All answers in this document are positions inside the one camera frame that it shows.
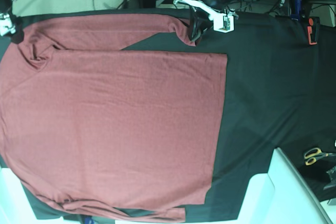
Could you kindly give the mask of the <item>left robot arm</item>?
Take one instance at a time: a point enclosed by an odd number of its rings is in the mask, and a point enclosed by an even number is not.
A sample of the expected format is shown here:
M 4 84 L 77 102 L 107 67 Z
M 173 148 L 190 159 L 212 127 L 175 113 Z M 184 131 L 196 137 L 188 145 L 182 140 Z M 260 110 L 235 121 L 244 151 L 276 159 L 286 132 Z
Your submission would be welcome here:
M 238 16 L 236 11 L 229 7 L 231 0 L 174 0 L 174 4 L 183 4 L 189 7 L 190 24 L 188 38 L 198 41 L 203 33 L 212 28 L 220 33 L 229 33 L 234 30 L 234 21 Z

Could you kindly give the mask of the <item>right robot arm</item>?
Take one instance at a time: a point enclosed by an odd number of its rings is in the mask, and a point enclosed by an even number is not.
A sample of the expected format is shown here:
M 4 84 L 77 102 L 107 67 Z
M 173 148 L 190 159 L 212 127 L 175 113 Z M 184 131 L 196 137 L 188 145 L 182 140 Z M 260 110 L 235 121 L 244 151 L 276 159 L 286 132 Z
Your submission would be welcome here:
M 1 37 L 8 37 L 12 43 L 24 40 L 22 19 L 13 14 L 14 0 L 1 0 Z

